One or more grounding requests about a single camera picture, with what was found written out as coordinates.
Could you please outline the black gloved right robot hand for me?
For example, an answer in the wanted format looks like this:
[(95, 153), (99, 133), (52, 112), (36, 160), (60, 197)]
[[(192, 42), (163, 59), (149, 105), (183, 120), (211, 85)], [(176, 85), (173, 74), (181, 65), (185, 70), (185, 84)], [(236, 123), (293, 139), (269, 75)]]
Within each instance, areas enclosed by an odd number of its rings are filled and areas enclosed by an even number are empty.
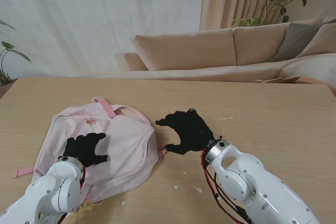
[(159, 126), (168, 126), (178, 134), (180, 144), (164, 146), (168, 152), (175, 154), (184, 155), (189, 151), (202, 151), (208, 142), (215, 140), (213, 132), (194, 109), (176, 111), (155, 123)]

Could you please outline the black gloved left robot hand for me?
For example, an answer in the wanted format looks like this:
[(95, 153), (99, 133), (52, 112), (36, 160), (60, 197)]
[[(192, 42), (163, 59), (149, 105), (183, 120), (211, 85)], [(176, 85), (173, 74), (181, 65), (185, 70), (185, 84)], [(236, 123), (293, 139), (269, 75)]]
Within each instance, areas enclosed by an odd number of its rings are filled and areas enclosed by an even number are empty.
[(105, 133), (88, 133), (85, 136), (78, 135), (76, 138), (71, 137), (67, 139), (62, 156), (77, 159), (85, 168), (107, 162), (110, 160), (108, 155), (97, 155), (95, 153), (97, 144), (105, 137)]

